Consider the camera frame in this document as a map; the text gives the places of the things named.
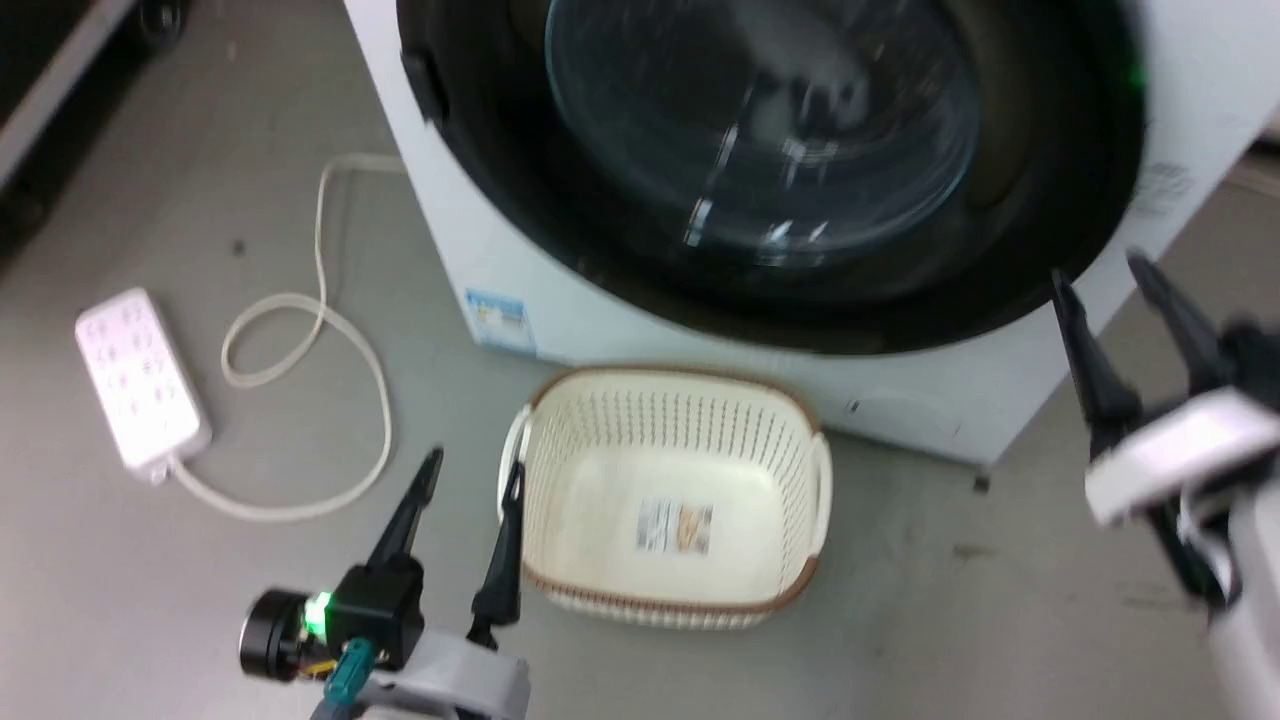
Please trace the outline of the blue energy label sticker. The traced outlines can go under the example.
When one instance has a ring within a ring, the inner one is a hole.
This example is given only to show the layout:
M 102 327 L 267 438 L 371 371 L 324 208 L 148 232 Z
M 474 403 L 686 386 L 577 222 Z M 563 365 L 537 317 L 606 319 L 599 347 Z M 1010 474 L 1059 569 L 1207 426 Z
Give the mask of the blue energy label sticker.
M 538 345 L 525 304 L 499 293 L 466 290 L 465 314 L 477 345 L 538 355 Z

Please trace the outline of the white front-load washing machine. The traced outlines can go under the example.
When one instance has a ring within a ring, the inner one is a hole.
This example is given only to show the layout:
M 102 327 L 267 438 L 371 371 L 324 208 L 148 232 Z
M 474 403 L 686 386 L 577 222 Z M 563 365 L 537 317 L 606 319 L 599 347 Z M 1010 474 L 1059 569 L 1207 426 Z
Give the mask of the white front-load washing machine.
M 420 114 L 397 65 L 394 0 L 343 0 L 451 291 L 525 304 L 544 361 L 691 363 L 774 378 L 822 425 L 975 465 L 996 462 L 1068 374 L 1050 299 L 1024 318 L 938 348 L 835 356 L 726 340 L 668 322 L 562 266 L 504 219 Z M 1162 256 L 1280 109 L 1280 0 L 1135 0 L 1147 127 L 1140 168 L 1185 164 L 1194 188 L 1166 217 L 1129 202 L 1071 287 L 1098 334 L 1134 295 L 1129 251 Z

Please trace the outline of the paper label in basket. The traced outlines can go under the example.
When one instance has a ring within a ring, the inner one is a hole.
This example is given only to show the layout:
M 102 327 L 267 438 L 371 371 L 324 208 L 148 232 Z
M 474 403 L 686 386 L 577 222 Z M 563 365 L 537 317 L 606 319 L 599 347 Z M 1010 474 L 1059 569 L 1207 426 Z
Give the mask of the paper label in basket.
M 714 509 L 672 498 L 644 498 L 636 514 L 636 550 L 708 555 Z

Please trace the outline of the black round washer door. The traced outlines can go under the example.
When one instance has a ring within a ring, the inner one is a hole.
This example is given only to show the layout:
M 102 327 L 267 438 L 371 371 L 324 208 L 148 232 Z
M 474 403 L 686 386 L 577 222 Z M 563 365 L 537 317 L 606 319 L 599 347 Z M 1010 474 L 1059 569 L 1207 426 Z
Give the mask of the black round washer door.
M 1046 304 L 1146 143 L 1135 0 L 394 0 L 419 114 L 622 301 L 835 356 Z

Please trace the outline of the black caster wheel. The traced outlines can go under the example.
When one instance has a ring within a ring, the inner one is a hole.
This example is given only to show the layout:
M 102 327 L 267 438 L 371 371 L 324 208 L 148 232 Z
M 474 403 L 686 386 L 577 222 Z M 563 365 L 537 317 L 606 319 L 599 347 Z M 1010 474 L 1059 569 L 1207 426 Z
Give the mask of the black caster wheel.
M 163 53 L 178 44 L 186 29 L 191 0 L 138 0 L 132 38 L 145 50 Z

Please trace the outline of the white power strip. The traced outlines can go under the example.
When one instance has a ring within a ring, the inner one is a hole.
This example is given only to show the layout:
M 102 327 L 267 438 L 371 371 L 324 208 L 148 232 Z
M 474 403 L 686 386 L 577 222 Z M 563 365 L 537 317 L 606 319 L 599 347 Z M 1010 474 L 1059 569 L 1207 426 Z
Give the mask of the white power strip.
M 74 338 L 125 470 L 160 486 L 209 447 L 212 427 L 163 313 L 142 288 L 82 311 Z

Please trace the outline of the dark furniture with grey edge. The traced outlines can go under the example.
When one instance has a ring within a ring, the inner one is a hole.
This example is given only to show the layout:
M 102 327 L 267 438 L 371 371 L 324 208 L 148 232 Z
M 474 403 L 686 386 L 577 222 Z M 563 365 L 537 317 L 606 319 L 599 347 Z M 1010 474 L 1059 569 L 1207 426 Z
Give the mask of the dark furniture with grey edge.
M 174 49 L 132 38 L 137 1 L 0 0 L 0 266 L 46 224 L 145 69 Z

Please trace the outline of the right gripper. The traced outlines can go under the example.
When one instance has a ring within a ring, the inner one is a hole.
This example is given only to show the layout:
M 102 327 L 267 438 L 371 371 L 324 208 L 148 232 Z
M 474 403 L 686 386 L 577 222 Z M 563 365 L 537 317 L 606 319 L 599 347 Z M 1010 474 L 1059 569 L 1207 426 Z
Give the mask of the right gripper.
M 1130 433 L 1143 416 L 1140 397 L 1091 332 L 1070 278 L 1051 272 L 1052 305 L 1091 437 L 1085 500 L 1102 527 L 1280 448 L 1280 325 L 1228 329 L 1228 355 L 1239 364 L 1235 379 L 1217 328 L 1201 307 L 1143 252 L 1129 251 L 1126 263 L 1139 295 L 1166 325 L 1196 396 Z

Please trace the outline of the grey text sticker on washer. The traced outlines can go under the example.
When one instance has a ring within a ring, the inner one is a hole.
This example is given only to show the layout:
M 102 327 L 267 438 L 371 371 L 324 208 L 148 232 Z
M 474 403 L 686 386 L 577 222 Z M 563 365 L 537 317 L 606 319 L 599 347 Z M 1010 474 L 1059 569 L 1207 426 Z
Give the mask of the grey text sticker on washer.
M 1196 178 L 1185 164 L 1151 161 L 1138 177 L 1132 210 L 1143 217 L 1166 217 L 1181 205 L 1194 186 Z

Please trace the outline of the cream plastic laundry basket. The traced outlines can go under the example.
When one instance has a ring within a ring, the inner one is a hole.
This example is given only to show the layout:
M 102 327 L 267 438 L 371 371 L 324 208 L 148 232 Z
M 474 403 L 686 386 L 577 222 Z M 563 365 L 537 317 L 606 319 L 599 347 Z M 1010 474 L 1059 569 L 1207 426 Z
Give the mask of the cream plastic laundry basket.
M 568 611 L 676 630 L 755 626 L 810 584 L 835 498 L 794 392 L 709 366 L 605 364 L 548 380 L 507 432 L 525 468 L 522 574 Z M 644 498 L 714 509 L 708 555 L 636 550 Z

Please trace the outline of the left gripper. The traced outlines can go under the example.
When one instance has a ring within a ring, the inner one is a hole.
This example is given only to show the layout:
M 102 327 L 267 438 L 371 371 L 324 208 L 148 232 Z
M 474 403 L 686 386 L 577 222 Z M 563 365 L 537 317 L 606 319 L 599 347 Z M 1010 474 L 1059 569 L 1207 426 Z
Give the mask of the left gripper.
M 317 720 L 358 720 L 392 708 L 440 720 L 525 720 L 529 664 L 497 647 L 495 630 L 521 618 L 525 468 L 512 464 L 499 497 L 500 525 L 465 635 L 429 630 L 421 610 L 422 566 L 410 557 L 433 501 L 444 457 L 422 460 L 366 566 L 351 568 L 325 609 L 338 656 L 317 703 Z

